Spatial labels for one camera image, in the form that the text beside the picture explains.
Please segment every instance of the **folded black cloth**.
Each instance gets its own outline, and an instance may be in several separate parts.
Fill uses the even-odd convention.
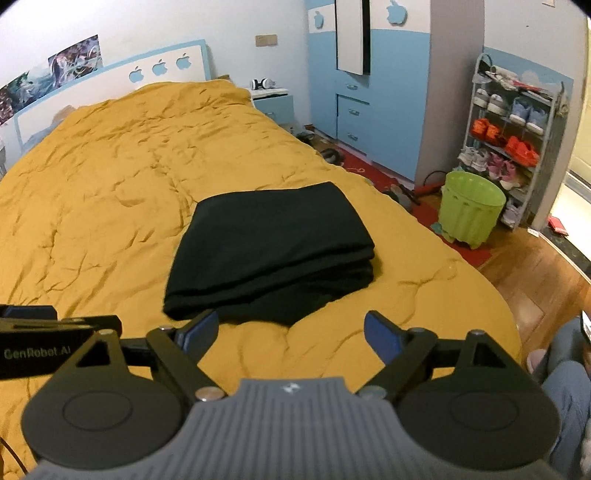
[[[197,205],[168,278],[164,313],[293,325],[369,285],[374,243],[333,183],[233,192]]]

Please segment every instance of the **white sneaker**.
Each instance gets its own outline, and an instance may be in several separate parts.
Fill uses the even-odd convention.
[[[484,149],[475,152],[474,161],[472,162],[471,167],[476,171],[486,171],[488,168],[488,160],[490,156],[491,154]]]
[[[513,205],[511,203],[511,201],[509,201],[507,203],[507,208],[505,209],[505,212],[503,213],[503,223],[510,226],[510,227],[514,227],[515,224],[517,223],[517,219],[519,218],[519,209]]]
[[[474,105],[478,105],[479,107],[486,108],[488,106],[488,102],[490,101],[491,97],[488,95],[488,92],[484,88],[479,88],[474,95]]]
[[[489,112],[496,113],[497,115],[506,116],[509,112],[509,105],[502,96],[494,94],[491,96],[486,109]]]
[[[474,155],[476,154],[476,149],[472,147],[464,147],[462,151],[457,156],[457,159],[461,161],[464,165],[470,166],[474,162]]]

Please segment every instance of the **metal shoe rack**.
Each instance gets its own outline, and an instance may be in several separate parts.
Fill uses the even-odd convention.
[[[490,65],[493,65],[492,59],[488,54],[481,54],[478,57],[476,62],[475,68],[475,78],[476,75],[479,73],[479,66],[481,60],[485,57],[488,58],[490,61]],[[513,199],[513,203],[519,207],[519,214],[517,217],[517,221],[513,225],[506,223],[503,220],[503,212],[499,217],[499,221],[504,223],[506,226],[510,227],[512,230],[515,230],[519,227],[524,220],[527,218],[528,213],[530,212],[530,200],[532,198],[532,194],[534,193],[536,181],[540,176],[540,172],[544,168],[544,157],[547,153],[548,142],[551,138],[552,128],[554,123],[554,118],[557,113],[558,106],[560,105],[562,95],[564,94],[564,84],[561,84],[561,89],[559,93],[556,93],[552,100],[549,100],[541,95],[538,95],[534,92],[529,92],[526,90],[506,90],[504,89],[501,84],[493,79],[491,82],[487,84],[489,94],[492,96],[494,93],[497,93],[503,96],[507,100],[508,104],[508,113],[505,116],[497,115],[486,108],[478,106],[474,103],[474,97],[476,95],[476,91],[481,88],[482,84],[480,83],[473,83],[472,85],[472,99],[471,99],[471,107],[470,107],[470,115],[468,117],[468,125],[466,127],[466,135],[464,137],[464,146],[465,147],[474,147],[474,148],[486,148],[490,152],[497,153],[502,158],[513,162],[516,168],[521,169],[522,173],[530,179],[530,182],[520,188],[513,188],[511,190],[505,190],[500,185],[500,182],[497,180],[491,180],[488,177],[488,171],[485,170],[484,172],[480,172],[475,170],[474,168],[466,166],[464,163],[460,161],[460,166],[463,170],[469,171],[471,173],[475,173],[480,175],[487,180],[491,181],[495,185],[497,185],[503,192],[505,192],[507,196],[507,201],[509,199]],[[519,125],[515,125],[509,121],[509,116],[511,115],[511,106],[513,100],[518,96],[525,96],[529,100],[532,101],[533,104],[537,104],[537,106],[543,105],[544,109],[549,110],[548,114],[548,122],[547,126],[544,130],[544,135],[540,136],[537,135],[529,130],[526,129],[525,126],[521,127]],[[502,147],[492,145],[486,141],[480,140],[479,138],[474,137],[470,132],[472,129],[473,123],[479,118],[486,118],[488,121],[501,129],[501,136],[505,138],[509,138],[510,136],[516,136],[519,138],[520,141],[529,141],[532,146],[535,148],[536,152],[540,155],[540,159],[535,167],[524,167],[520,163],[516,162],[512,156],[507,153]]]

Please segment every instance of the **mustard duvet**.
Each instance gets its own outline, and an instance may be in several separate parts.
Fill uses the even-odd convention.
[[[71,113],[0,182],[0,303],[50,304],[61,317],[117,314],[124,336],[169,320],[164,287],[197,202],[226,192],[331,181],[376,245],[375,281],[291,329],[223,325],[200,366],[229,392],[241,378],[343,376],[357,389],[381,362],[363,339],[379,310],[442,337],[520,341],[499,293],[454,250],[366,181],[255,110],[224,80],[159,83]],[[0,435],[28,467],[20,432],[45,378],[0,382]],[[5,480],[22,475],[2,449]]]

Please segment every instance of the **headphones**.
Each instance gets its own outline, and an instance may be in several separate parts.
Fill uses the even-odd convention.
[[[275,85],[276,83],[269,79],[262,79],[261,81],[253,80],[251,82],[251,90],[269,90],[275,88]]]

